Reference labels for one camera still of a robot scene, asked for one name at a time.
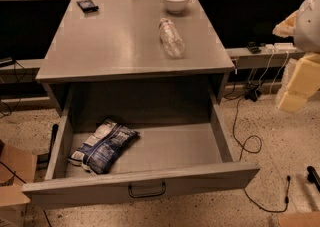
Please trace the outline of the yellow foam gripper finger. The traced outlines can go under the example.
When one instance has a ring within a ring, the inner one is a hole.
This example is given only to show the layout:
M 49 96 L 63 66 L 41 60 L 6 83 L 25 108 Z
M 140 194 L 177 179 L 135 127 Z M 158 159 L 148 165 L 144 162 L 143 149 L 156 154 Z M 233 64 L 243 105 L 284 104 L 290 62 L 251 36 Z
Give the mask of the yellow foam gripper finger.
M 290 59 L 285 67 L 277 107 L 294 113 L 320 89 L 320 55 L 306 53 L 299 60 Z
M 285 20 L 275 26 L 272 33 L 278 37 L 292 37 L 295 33 L 295 24 L 298 11 L 291 13 Z

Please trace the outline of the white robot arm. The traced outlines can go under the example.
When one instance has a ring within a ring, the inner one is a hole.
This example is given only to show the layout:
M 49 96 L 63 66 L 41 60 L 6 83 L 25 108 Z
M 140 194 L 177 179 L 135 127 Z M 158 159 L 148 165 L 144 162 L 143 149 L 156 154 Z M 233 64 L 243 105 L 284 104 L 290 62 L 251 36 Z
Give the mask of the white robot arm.
M 289 71 L 290 77 L 282 79 L 278 93 L 277 107 L 293 113 L 320 89 L 320 0 L 305 0 L 272 33 L 291 36 L 295 46 L 305 52 Z

